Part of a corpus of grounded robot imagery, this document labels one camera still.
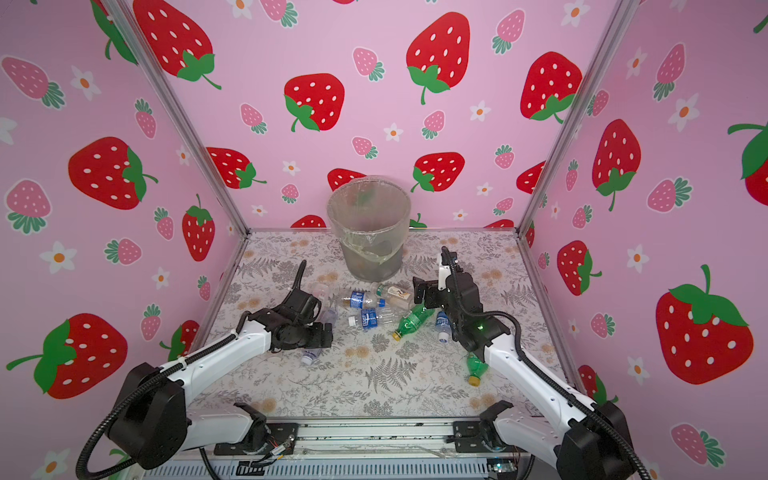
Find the red strawberry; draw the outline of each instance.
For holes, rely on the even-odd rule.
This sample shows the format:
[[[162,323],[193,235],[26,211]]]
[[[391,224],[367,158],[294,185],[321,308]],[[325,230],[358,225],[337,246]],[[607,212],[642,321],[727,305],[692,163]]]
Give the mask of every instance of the red strawberry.
[[[206,147],[210,159],[214,161],[221,180],[235,190],[250,187],[253,182],[265,184],[265,180],[256,180],[256,168],[248,157],[229,148]]]
[[[72,155],[69,179],[81,192],[119,210],[135,208],[147,193],[144,166],[124,141],[104,137]]]
[[[532,120],[546,120],[571,106],[581,84],[581,70],[563,55],[548,51],[528,70],[520,98],[520,112]]]
[[[419,186],[428,192],[442,192],[453,185],[463,168],[464,157],[456,152],[424,155],[413,167],[413,180],[418,183],[411,193]]]
[[[208,210],[203,208],[200,195],[195,196],[197,205],[191,206],[181,219],[181,233],[184,234],[184,241],[187,242],[187,249],[192,259],[202,262],[208,256],[210,246],[214,242],[216,225]]]
[[[154,138],[154,134],[157,131],[157,122],[152,116],[152,109],[149,108],[149,104],[144,101],[143,98],[136,100],[136,122],[139,124],[139,128],[144,132],[147,138]]]
[[[741,155],[741,177],[746,191],[763,205],[768,205],[768,124],[736,124],[728,127],[728,134],[739,130],[760,130],[750,140]]]
[[[127,353],[125,338],[112,325],[99,316],[80,313],[45,337],[42,355],[15,360],[5,368],[40,359],[35,383],[55,399],[70,399],[115,373]]]
[[[608,211],[614,209],[616,192],[629,187],[640,166],[640,142],[623,120],[605,128],[592,165],[592,184],[603,197],[613,195]]]
[[[449,12],[425,28],[408,47],[406,65],[411,80],[434,94],[450,90],[464,78],[469,64],[469,20]]]
[[[592,255],[580,240],[570,242],[558,252],[558,272],[565,286],[575,296],[586,292],[591,276],[602,276],[602,272],[592,273]]]
[[[293,222],[291,228],[326,228],[326,222],[317,215],[305,215]]]
[[[681,423],[672,427],[670,435],[674,444],[699,465],[706,465],[707,461],[714,468],[725,465],[723,457],[726,455],[718,446],[720,443],[704,430],[699,432],[692,425]]]
[[[752,333],[730,300],[710,295],[710,268],[702,265],[707,290],[686,284],[656,305],[661,352],[670,371],[699,385],[737,369],[752,355]]]
[[[345,168],[334,168],[328,172],[328,185],[331,187],[331,191],[336,191],[337,188],[349,183],[356,178],[363,178],[366,175],[347,170]]]
[[[541,162],[521,173],[517,182],[518,190],[522,190],[527,194],[533,194],[533,189],[538,183],[538,178],[541,176],[541,171],[544,170],[545,163]]]
[[[656,101],[665,99],[674,90],[674,81],[680,78],[685,68],[685,44],[678,43],[673,46],[667,57],[659,65],[654,85],[654,98]]]
[[[214,47],[197,23],[163,0],[134,0],[134,15],[163,70],[221,90],[205,76],[214,71]]]
[[[5,74],[22,94],[32,100],[39,100],[48,108],[58,110],[64,106],[64,92],[56,82],[48,81],[42,68],[10,55],[3,55],[0,59]]]
[[[5,204],[11,209],[6,218],[13,230],[24,235],[37,233],[46,227],[43,220],[51,214],[51,202],[43,187],[32,180],[20,180],[5,196]]]
[[[330,73],[302,75],[288,80],[283,91],[286,108],[308,130],[326,131],[339,121],[344,105],[344,85]]]
[[[206,302],[210,300],[210,282],[205,275],[197,279],[197,288],[200,291],[200,298]]]
[[[160,307],[154,303],[144,311],[144,318],[141,320],[141,335],[148,342],[154,338],[160,329]]]

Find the strawberry print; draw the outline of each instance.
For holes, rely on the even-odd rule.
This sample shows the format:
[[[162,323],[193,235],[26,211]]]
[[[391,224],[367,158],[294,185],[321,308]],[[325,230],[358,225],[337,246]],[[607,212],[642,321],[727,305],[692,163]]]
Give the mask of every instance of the strawberry print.
[[[424,128],[422,128],[422,136],[427,140],[436,138],[440,130],[445,126],[445,112],[442,110],[435,110],[431,114],[427,115],[424,119]]]
[[[438,94],[455,87],[464,78],[469,64],[469,20],[449,12],[425,28],[408,47],[406,65],[411,80],[422,88],[422,105],[427,89]]]
[[[686,178],[678,177],[674,181],[670,178],[664,179],[648,195],[648,208],[663,214],[669,213],[672,208],[680,208],[690,200],[690,192],[693,189]]]
[[[640,142],[629,126],[621,119],[608,124],[594,156],[592,184],[603,197],[612,196],[609,212],[614,210],[616,192],[629,187],[640,160]]]
[[[248,188],[253,182],[265,184],[265,180],[256,180],[256,168],[248,157],[229,148],[206,147],[210,159],[214,161],[221,180],[229,188],[238,190]]]
[[[379,81],[384,78],[384,64],[379,61],[373,50],[355,48],[355,51],[352,52],[352,58],[355,61],[357,73],[363,77],[368,77],[370,81]]]
[[[752,198],[768,205],[768,124],[736,124],[728,127],[728,134],[741,130],[759,130],[741,155],[741,178]]]
[[[667,57],[659,65],[654,85],[654,98],[662,101],[674,90],[674,82],[680,78],[685,69],[685,44],[673,46]]]
[[[532,120],[552,116],[559,123],[558,113],[571,106],[581,85],[581,70],[563,55],[548,51],[537,58],[525,79],[520,98],[520,112]]]
[[[379,155],[379,151],[373,146],[373,142],[367,138],[354,137],[352,139],[352,146],[360,157],[365,157],[370,160]]]
[[[602,272],[592,273],[592,255],[580,240],[570,242],[558,252],[558,272],[568,291],[575,296],[586,292],[590,277],[602,276]]]
[[[264,13],[273,22],[280,22],[283,28],[293,28],[299,23],[299,14],[293,8],[293,3],[286,0],[260,0]]]
[[[134,16],[160,66],[174,77],[200,78],[214,71],[214,47],[191,18],[163,0],[134,0]]]
[[[428,192],[442,192],[453,185],[464,168],[464,157],[456,152],[429,154],[419,158],[413,167],[413,180],[416,187]]]
[[[291,131],[296,131],[297,122],[308,130],[326,131],[339,121],[344,105],[344,85],[330,73],[291,78],[283,93],[288,112],[296,117]]]
[[[29,235],[48,225],[45,217],[51,214],[51,202],[43,187],[33,180],[17,182],[5,196],[5,204],[11,211],[6,218],[13,230]]]
[[[141,258],[141,248],[130,238],[124,238],[119,242],[112,240],[107,243],[104,250],[107,260],[120,265],[131,265]]]
[[[525,24],[525,11],[518,8],[504,17],[496,26],[496,36],[493,38],[493,51],[497,55],[503,55],[507,50],[512,50],[520,35],[523,34]]]
[[[187,242],[187,249],[192,259],[202,262],[208,256],[210,246],[214,242],[216,224],[208,210],[203,208],[200,195],[195,194],[195,197],[197,197],[197,205],[191,206],[181,219],[181,233],[184,235],[184,241]]]
[[[245,125],[250,127],[252,132],[259,135],[266,133],[266,122],[256,108],[253,108],[248,104],[241,104],[240,118],[243,119]]]
[[[144,318],[141,319],[141,336],[144,340],[150,341],[160,329],[160,307],[154,303],[144,311]]]
[[[5,369],[40,359],[35,383],[54,399],[70,399],[115,373],[127,353],[125,338],[112,325],[99,316],[80,313],[45,337],[41,355],[15,360]]]
[[[39,100],[48,108],[59,110],[65,105],[64,92],[56,82],[48,81],[42,68],[10,55],[3,55],[0,65],[22,94],[32,100]]]
[[[661,352],[677,378],[700,385],[739,368],[752,355],[753,338],[727,298],[710,295],[710,268],[702,265],[706,290],[685,284],[656,305]]]
[[[685,452],[691,460],[699,465],[710,463],[714,468],[725,465],[725,452],[720,448],[720,442],[710,437],[704,430],[696,430],[692,425],[681,423],[670,430],[672,441]]]
[[[69,180],[82,193],[119,210],[138,206],[147,193],[147,181],[139,157],[124,141],[104,137],[72,155]]]
[[[154,134],[157,131],[157,122],[152,116],[152,109],[149,108],[149,104],[144,101],[143,98],[136,100],[136,123],[139,124],[139,128],[144,132],[147,138],[154,138]]]

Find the pink strawberry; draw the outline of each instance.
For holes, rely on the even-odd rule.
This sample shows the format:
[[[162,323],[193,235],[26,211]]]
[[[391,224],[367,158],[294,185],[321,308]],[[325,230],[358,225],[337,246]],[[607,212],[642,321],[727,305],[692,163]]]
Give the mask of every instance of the pink strawberry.
[[[512,147],[509,145],[502,145],[496,149],[496,159],[493,160],[499,168],[504,170],[512,166],[512,162],[515,161],[515,154],[512,153]]]
[[[664,179],[648,195],[648,208],[663,214],[672,211],[672,207],[680,208],[690,200],[693,189],[686,178],[678,177],[674,182]]]
[[[683,74],[685,68],[685,44],[678,43],[672,47],[667,57],[659,65],[654,85],[654,98],[656,101],[665,99],[672,90],[674,82]]]
[[[64,92],[54,81],[48,81],[48,76],[37,65],[21,60],[20,58],[4,55],[2,57],[2,69],[16,85],[18,90],[30,97],[39,100],[48,108],[59,109],[64,106]]]
[[[165,239],[174,237],[174,219],[168,216],[168,210],[158,207],[154,211],[154,221],[157,222],[157,232]]]
[[[578,162],[576,159],[571,160],[568,164],[568,173],[565,174],[565,188],[569,192],[574,189],[576,180],[578,179]]]
[[[141,335],[149,342],[159,329],[160,307],[153,303],[144,311],[144,318],[141,320]]]
[[[512,199],[512,197],[507,197],[504,200],[498,202],[496,204],[496,208],[493,209],[493,214],[497,216],[506,214],[507,210],[512,208],[513,202],[514,200]]]
[[[248,104],[241,104],[240,118],[243,119],[244,124],[250,127],[251,131],[259,135],[266,133],[266,122],[264,122],[264,117],[261,116],[261,113],[256,108]]]
[[[11,209],[7,218],[13,230],[24,235],[45,228],[43,217],[51,214],[51,202],[43,187],[32,180],[20,180],[5,196],[5,204]]]
[[[378,61],[376,53],[367,48],[355,48],[352,52],[357,73],[367,76],[370,81],[379,81],[384,78],[384,64]]]
[[[445,126],[445,112],[442,110],[435,110],[424,119],[424,128],[422,128],[422,135],[427,140],[431,140],[437,137],[438,132]]]
[[[523,24],[525,23],[525,11],[517,9],[504,17],[496,27],[496,34],[493,38],[493,49],[497,55],[503,55],[507,50],[512,49],[515,43],[523,33]]]
[[[367,138],[354,137],[352,139],[352,146],[355,148],[355,152],[357,152],[360,157],[365,157],[369,160],[371,158],[376,158],[376,156],[379,154],[379,151],[376,150],[376,147],[374,147],[373,143]]]
[[[725,465],[723,457],[726,455],[718,446],[720,443],[704,430],[699,432],[692,425],[681,423],[672,427],[670,435],[674,444],[699,465],[706,465],[707,461],[714,468]]]
[[[149,108],[149,104],[144,101],[143,98],[136,100],[136,122],[139,124],[139,128],[144,132],[147,138],[154,138],[154,133],[157,131],[157,122],[152,116],[152,109]]]
[[[112,263],[120,262],[122,265],[131,265],[141,258],[141,248],[128,238],[120,240],[120,243],[117,240],[107,243],[104,253],[107,254],[107,260]]]
[[[197,288],[200,290],[201,299],[205,300],[206,302],[210,300],[210,282],[205,277],[205,275],[197,279]]]
[[[283,201],[288,204],[296,203],[296,200],[299,198],[299,189],[294,184],[287,184],[280,193],[283,194]]]

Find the clear plastic bottle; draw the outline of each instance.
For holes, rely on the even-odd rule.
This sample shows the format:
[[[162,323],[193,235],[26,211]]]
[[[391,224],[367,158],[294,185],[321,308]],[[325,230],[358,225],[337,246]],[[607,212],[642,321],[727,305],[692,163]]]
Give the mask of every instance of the clear plastic bottle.
[[[445,312],[440,312],[437,314],[437,319],[435,320],[435,329],[437,330],[437,340],[440,343],[448,343],[451,339],[451,321],[448,319],[448,316],[445,314]]]

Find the white flower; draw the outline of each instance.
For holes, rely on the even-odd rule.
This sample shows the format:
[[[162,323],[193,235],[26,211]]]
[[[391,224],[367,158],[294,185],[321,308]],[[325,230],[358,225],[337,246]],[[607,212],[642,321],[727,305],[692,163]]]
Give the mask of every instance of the white flower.
[[[485,100],[480,100],[480,103],[472,105],[469,108],[469,111],[472,112],[472,116],[469,120],[475,120],[477,118],[480,121],[485,121],[485,114],[490,113],[491,108],[485,106]]]
[[[41,480],[51,480],[56,475],[60,475],[67,471],[67,464],[65,460],[69,455],[69,449],[62,450],[60,453],[48,452],[45,454],[45,461],[43,466],[35,470],[32,474],[32,478],[40,478]]]
[[[61,242],[55,241],[53,243],[53,251],[41,253],[40,258],[50,262],[49,270],[51,273],[56,273],[62,268],[64,270],[74,270],[72,259],[77,252],[74,248],[65,249]]]
[[[640,65],[643,64],[647,56],[647,53],[643,53],[640,50],[640,47],[637,47],[637,51],[634,53],[634,57],[627,60],[627,78],[633,76],[637,77],[640,74]]]
[[[86,71],[84,73],[72,65],[72,74],[74,75],[74,78],[72,78],[69,84],[82,90],[83,95],[85,95],[88,100],[92,100],[94,95],[101,93],[99,87],[94,83],[94,75],[91,72]]]
[[[152,276],[152,280],[156,282],[154,284],[154,288],[156,290],[159,290],[162,286],[168,286],[168,277],[170,276],[170,272],[166,272],[163,270],[162,266],[159,266],[157,268],[157,274]]]
[[[16,128],[16,125],[17,123],[10,118],[0,117],[0,141],[13,145],[13,138],[9,132]]]
[[[227,0],[227,3],[232,5],[232,16],[234,18],[243,16],[250,20],[249,7],[253,4],[253,0]]]
[[[648,258],[648,255],[643,255],[643,246],[638,245],[636,249],[632,250],[631,248],[627,248],[627,255],[629,256],[629,260],[627,261],[627,267],[632,268],[634,267],[638,273],[642,273],[643,271],[643,263],[646,263],[650,258]]]
[[[300,172],[301,169],[296,166],[296,162],[286,162],[283,161],[283,171],[288,172],[291,177],[296,176],[296,172]]]
[[[386,140],[394,140],[394,141],[400,141],[400,134],[402,134],[402,129],[397,128],[396,124],[392,124],[389,128],[384,129],[384,133],[386,134]]]
[[[569,23],[574,27],[578,27],[578,22],[583,14],[589,12],[589,5],[584,5],[584,0],[576,0],[573,3],[566,3],[563,5],[565,10],[565,16],[560,25],[568,25]]]
[[[689,120],[693,120],[699,116],[699,109],[694,108],[698,100],[699,94],[694,94],[694,96],[687,101],[682,98],[677,99],[677,102],[674,105],[676,111],[672,114],[667,123],[677,124],[677,131],[683,131],[685,124]]]
[[[478,185],[478,195],[485,195],[488,196],[488,192],[493,190],[493,187],[488,186],[488,182],[485,182],[483,185]]]
[[[632,357],[628,356],[627,360],[629,361],[629,370],[627,370],[627,373],[633,376],[639,385],[643,385],[643,379],[650,376],[650,373],[643,368],[643,359],[638,357],[637,360],[633,360]]]

